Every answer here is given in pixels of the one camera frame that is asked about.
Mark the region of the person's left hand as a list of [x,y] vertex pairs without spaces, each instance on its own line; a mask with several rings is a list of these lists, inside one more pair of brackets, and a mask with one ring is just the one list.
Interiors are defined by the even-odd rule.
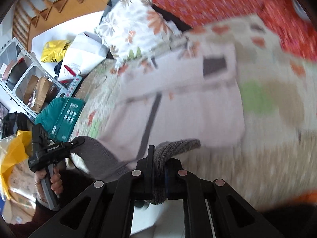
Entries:
[[[43,202],[47,202],[43,187],[41,185],[41,181],[45,178],[45,176],[46,176],[46,170],[42,169],[40,171],[37,171],[34,177],[35,187],[37,191],[37,198]],[[63,191],[61,175],[59,174],[58,167],[54,167],[54,174],[51,177],[51,190],[58,196]]]

